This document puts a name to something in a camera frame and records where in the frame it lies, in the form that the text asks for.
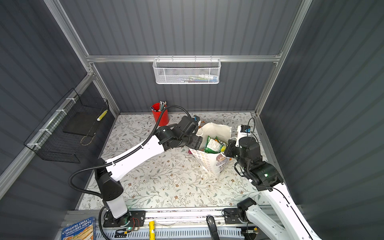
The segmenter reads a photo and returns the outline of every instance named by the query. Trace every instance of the book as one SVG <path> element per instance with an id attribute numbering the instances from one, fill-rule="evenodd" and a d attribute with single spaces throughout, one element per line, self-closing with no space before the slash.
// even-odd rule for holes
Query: book
<path id="1" fill-rule="evenodd" d="M 93 240 L 95 239 L 95 218 L 90 217 L 61 231 L 61 240 Z"/>

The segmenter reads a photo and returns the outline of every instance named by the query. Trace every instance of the red wire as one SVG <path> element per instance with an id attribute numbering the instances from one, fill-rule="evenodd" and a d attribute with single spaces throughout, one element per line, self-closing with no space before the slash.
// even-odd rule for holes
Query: red wire
<path id="1" fill-rule="evenodd" d="M 139 222 L 139 220 L 137 219 L 137 218 L 132 218 L 133 219 L 133 225 L 135 225 L 135 219 L 137 220 L 137 223 L 138 223 L 138 225 L 140 226 L 140 222 Z"/>

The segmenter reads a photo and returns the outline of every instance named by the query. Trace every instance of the black wire basket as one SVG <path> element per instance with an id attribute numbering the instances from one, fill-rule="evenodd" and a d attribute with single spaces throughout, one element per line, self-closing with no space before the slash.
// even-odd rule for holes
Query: black wire basket
<path id="1" fill-rule="evenodd" d="M 80 163 L 108 110 L 106 99 L 76 95 L 63 109 L 56 110 L 56 117 L 46 128 L 33 132 L 39 137 L 31 133 L 24 145 L 43 160 Z"/>

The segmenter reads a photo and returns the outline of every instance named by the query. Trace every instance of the yellow cylinder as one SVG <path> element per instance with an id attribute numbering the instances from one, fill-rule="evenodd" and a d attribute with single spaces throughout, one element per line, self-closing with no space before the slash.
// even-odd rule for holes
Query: yellow cylinder
<path id="1" fill-rule="evenodd" d="M 149 222 L 149 240 L 155 240 L 155 221 Z"/>

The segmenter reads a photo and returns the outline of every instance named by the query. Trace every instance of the black cable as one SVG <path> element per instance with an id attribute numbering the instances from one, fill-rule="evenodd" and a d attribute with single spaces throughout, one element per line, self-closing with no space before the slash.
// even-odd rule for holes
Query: black cable
<path id="1" fill-rule="evenodd" d="M 247 173 L 248 173 L 249 175 L 251 175 L 250 172 L 249 172 L 249 164 L 250 164 L 250 161 L 247 161 L 247 169 L 246 169 L 246 171 L 247 171 Z M 256 186 L 256 187 L 265 187 L 265 188 L 275 189 L 276 191 L 278 191 L 279 193 L 281 193 L 281 194 L 283 195 L 283 197 L 285 198 L 285 200 L 287 201 L 288 204 L 290 203 L 290 202 L 288 201 L 288 199 L 284 196 L 284 194 L 283 194 L 279 189 L 277 189 L 277 188 L 274 188 L 274 187 L 267 187 L 267 186 L 260 186 L 260 185 L 256 185 L 256 184 L 253 184 L 253 185 Z"/>
<path id="2" fill-rule="evenodd" d="M 239 171 L 237 170 L 237 168 L 236 168 L 236 165 L 237 164 L 239 164 L 239 162 L 235 162 L 235 164 L 234 164 L 234 169 L 235 169 L 235 171 L 237 172 L 237 174 L 239 175 L 239 176 L 241 176 L 241 177 L 245 177 L 244 176 L 244 172 L 243 172 L 243 169 L 241 168 L 241 166 L 240 166 L 240 170 L 241 170 L 241 173 L 243 174 L 243 175 L 240 175 L 240 173 L 239 173 Z"/>
<path id="3" fill-rule="evenodd" d="M 221 215 L 223 215 L 224 217 L 225 216 L 227 216 L 227 217 L 229 216 L 230 217 L 232 214 L 230 212 L 226 211 L 226 210 L 221 210 Z"/>
<path id="4" fill-rule="evenodd" d="M 118 162 L 120 162 L 121 160 L 129 157 L 130 155 L 134 154 L 135 152 L 137 152 L 138 150 L 140 150 L 142 148 L 142 146 L 144 146 L 145 144 L 147 144 L 149 142 L 149 140 L 151 139 L 151 137 L 155 134 L 155 131 L 157 129 L 157 127 L 159 126 L 159 123 L 160 123 L 160 120 L 161 120 L 161 117 L 163 116 L 163 114 L 165 113 L 165 111 L 168 109 L 168 108 L 180 108 L 181 110 L 183 110 L 188 117 L 191 117 L 191 115 L 189 114 L 189 112 L 187 110 L 185 110 L 184 108 L 180 107 L 180 106 L 168 106 L 166 108 L 164 108 L 162 111 L 161 111 L 161 114 L 159 116 L 159 118 L 157 119 L 157 122 L 155 124 L 155 126 L 153 127 L 151 133 L 149 134 L 149 136 L 147 137 L 147 139 L 144 140 L 144 142 L 138 146 L 137 148 L 133 149 L 132 151 L 130 151 L 129 153 L 127 153 L 126 155 L 114 160 L 113 162 L 109 162 L 107 164 L 103 164 L 103 165 L 98 165 L 98 166 L 94 166 L 94 167 L 87 167 L 87 168 L 84 168 L 84 169 L 80 169 L 74 173 L 72 173 L 70 175 L 70 177 L 68 178 L 68 184 L 71 188 L 73 188 L 74 190 L 76 191 L 79 191 L 79 192 L 83 192 L 83 193 L 86 193 L 86 194 L 92 194 L 92 195 L 95 195 L 95 196 L 98 196 L 100 198 L 102 198 L 101 194 L 98 193 L 98 192 L 94 192 L 94 191 L 90 191 L 90 190 L 86 190 L 86 189 L 82 189 L 82 188 L 79 188 L 77 186 L 75 186 L 72 182 L 73 178 L 79 174 L 79 173 L 82 173 L 82 172 L 85 172 L 85 171 L 88 171 L 88 170 L 94 170 L 94 169 L 100 169 L 100 168 L 104 168 L 104 167 L 108 167 L 108 166 L 111 166 L 112 164 L 116 164 Z"/>
<path id="5" fill-rule="evenodd" d="M 253 120 L 253 130 L 252 130 L 252 134 L 255 132 L 255 125 L 256 125 L 256 122 L 255 122 L 255 119 L 253 118 L 253 117 L 251 117 L 250 119 L 249 119 L 249 121 L 248 121 L 248 126 L 249 126 L 249 123 L 251 122 L 251 120 Z M 252 137 L 249 139 L 249 144 L 248 144 L 248 147 L 250 147 L 251 146 L 251 140 L 252 140 Z"/>
<path id="6" fill-rule="evenodd" d="M 249 221 L 247 222 L 247 228 L 246 228 L 246 231 L 247 231 L 247 234 L 248 234 L 248 238 L 250 239 L 250 240 L 252 240 L 251 239 L 251 236 L 249 235 L 249 232 L 248 232 L 248 224 L 249 224 Z"/>
<path id="7" fill-rule="evenodd" d="M 106 239 L 106 240 L 111 240 L 109 237 L 107 237 L 107 235 L 105 235 L 104 231 L 103 231 L 103 225 L 101 224 L 101 214 L 103 212 L 104 209 L 107 209 L 106 207 L 102 207 L 100 209 L 100 212 L 99 212 L 99 229 L 100 229 L 100 232 L 101 234 L 103 235 L 103 237 Z"/>
<path id="8" fill-rule="evenodd" d="M 254 133 L 252 133 L 252 135 L 255 137 L 255 139 L 256 139 L 256 141 L 257 141 L 257 143 L 258 143 L 258 144 L 260 144 L 260 143 L 259 143 L 259 140 L 258 140 L 258 139 L 257 139 L 257 137 L 255 136 L 255 134 L 254 134 Z"/>

